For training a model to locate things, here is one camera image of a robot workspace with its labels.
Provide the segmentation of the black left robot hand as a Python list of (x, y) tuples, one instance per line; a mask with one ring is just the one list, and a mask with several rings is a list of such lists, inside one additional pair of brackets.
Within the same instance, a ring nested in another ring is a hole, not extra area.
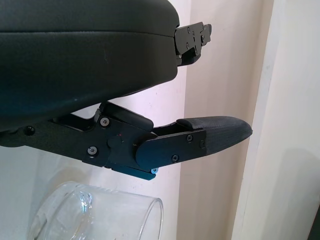
[(156, 169), (212, 155), (252, 134), (236, 117), (166, 126), (111, 103), (173, 80), (212, 26), (180, 26), (167, 0), (3, 0), (0, 144), (32, 147), (152, 180)]

